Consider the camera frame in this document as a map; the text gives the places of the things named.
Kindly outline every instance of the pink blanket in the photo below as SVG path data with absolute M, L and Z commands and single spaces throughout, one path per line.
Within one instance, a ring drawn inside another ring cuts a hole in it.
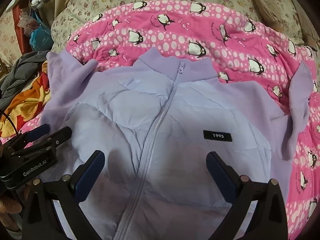
M 290 80 L 304 60 L 316 79 L 309 47 L 295 47 L 285 35 L 227 7 L 186 1 L 136 2 L 97 15 L 66 45 L 80 62 L 94 58 L 97 71 L 131 66 L 149 48 L 165 57 L 210 57 L 221 82 L 255 80 L 289 113 Z M 294 239 L 320 195 L 320 96 L 310 96 L 310 116 L 299 134 L 286 203 L 288 232 Z

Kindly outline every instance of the orange patterned cloth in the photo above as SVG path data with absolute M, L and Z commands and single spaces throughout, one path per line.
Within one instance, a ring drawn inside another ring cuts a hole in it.
M 4 112 L 19 131 L 26 122 L 38 115 L 50 98 L 47 61 L 45 61 L 31 86 L 16 95 Z M 0 136 L 7 138 L 14 134 L 15 131 L 11 123 L 2 116 L 0 119 Z

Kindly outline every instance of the puffer jacket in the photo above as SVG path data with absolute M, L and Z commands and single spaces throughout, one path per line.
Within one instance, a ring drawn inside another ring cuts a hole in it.
M 292 119 L 256 82 L 219 83 L 208 58 L 165 58 L 151 49 L 133 67 L 103 73 L 91 73 L 94 60 L 74 60 L 66 51 L 48 55 L 54 91 L 42 123 L 52 132 L 69 126 L 72 138 L 42 179 L 72 174 L 95 150 L 104 152 L 105 167 L 80 203 L 102 239 L 207 240 L 230 209 L 206 169 L 211 151 L 253 181 L 275 177 L 286 200 L 291 163 L 283 155 L 306 125 L 308 102 L 301 100 L 313 89 L 306 66 L 292 78 L 293 86 L 304 82 L 303 95 L 291 98 L 292 106 L 299 103 Z M 231 140 L 207 139 L 204 130 Z

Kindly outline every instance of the penguin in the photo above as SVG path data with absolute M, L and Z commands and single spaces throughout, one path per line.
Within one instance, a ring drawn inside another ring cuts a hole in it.
M 309 159 L 309 163 L 310 163 L 310 168 L 314 168 L 316 165 L 316 161 L 317 161 L 317 156 L 315 154 L 313 154 L 312 152 L 308 152 L 308 159 Z
M 204 6 L 202 3 L 191 2 L 190 13 L 195 12 L 197 14 L 201 14 L 205 10 L 206 10 L 206 6 Z
M 310 46 L 304 46 L 307 49 L 308 57 L 312 57 L 312 49 Z
M 302 190 L 306 189 L 306 185 L 309 181 L 306 179 L 306 177 L 303 175 L 302 171 L 300 172 L 300 186 Z
M 196 41 L 196 43 L 189 41 L 188 54 L 197 56 L 197 58 L 203 57 L 207 54 L 204 47 Z
M 91 43 L 92 43 L 93 51 L 95 51 L 99 46 L 100 40 L 98 38 L 95 38 L 93 41 L 91 41 Z
M 294 43 L 292 42 L 292 40 L 289 39 L 289 47 L 288 47 L 288 51 L 293 54 L 294 56 L 296 56 L 297 52 L 296 52 L 296 47 L 294 46 Z
M 313 214 L 314 210 L 316 209 L 317 204 L 318 204 L 318 200 L 316 198 L 314 198 L 313 201 L 310 201 L 309 212 L 308 212 L 307 219 L 309 219 L 311 217 L 311 215 Z
M 315 93 L 318 92 L 318 88 L 315 80 L 313 81 L 313 92 Z
M 273 87 L 272 92 L 279 98 L 279 100 L 282 98 L 282 93 L 280 92 L 279 86 Z
M 227 73 L 220 71 L 218 77 L 224 79 L 227 83 L 229 82 L 230 78 Z
M 275 50 L 274 47 L 272 47 L 271 45 L 267 44 L 267 48 L 270 52 L 270 54 L 276 59 L 276 56 L 278 56 L 278 54 L 280 54 L 278 51 Z
M 118 56 L 119 54 L 117 53 L 117 51 L 115 49 L 109 49 L 109 56 L 110 57 L 114 57 L 114 56 Z
M 135 2 L 133 4 L 132 10 L 142 9 L 143 7 L 146 7 L 146 6 L 147 6 L 146 2 Z
M 143 42 L 143 37 L 139 32 L 129 31 L 129 42 L 135 43 L 138 45 Z
M 254 58 L 249 58 L 249 67 L 250 72 L 257 73 L 257 75 L 261 75 L 264 72 L 264 67 L 260 64 L 260 62 Z
M 102 17 L 103 17 L 103 14 L 102 14 L 102 13 L 98 14 L 96 17 L 94 17 L 94 18 L 92 19 L 92 23 L 97 22 L 97 21 L 100 20 Z
M 78 44 L 78 43 L 77 43 L 77 40 L 79 39 L 80 36 L 81 36 L 81 34 L 77 34 L 76 36 L 74 36 L 73 41 L 74 41 L 76 44 Z
M 244 27 L 244 31 L 247 33 L 253 33 L 255 30 L 256 30 L 255 25 L 253 24 L 253 22 L 250 19 L 248 19 L 247 24 Z
M 222 39 L 223 39 L 223 44 L 226 46 L 226 41 L 231 37 L 228 35 L 226 29 L 225 29 L 225 26 L 223 24 L 220 25 L 220 33 L 221 33 L 221 36 L 222 36 Z
M 173 20 L 170 20 L 169 16 L 167 16 L 165 14 L 159 14 L 157 18 L 158 18 L 158 21 L 163 25 L 164 29 L 165 29 L 166 26 L 168 26 L 171 23 L 175 22 Z

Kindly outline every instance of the floral pattern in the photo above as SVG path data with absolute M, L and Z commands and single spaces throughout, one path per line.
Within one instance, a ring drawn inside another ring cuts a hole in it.
M 4 13 L 0 17 L 0 40 L 2 41 L 0 43 L 0 58 L 10 68 L 21 57 L 12 11 Z

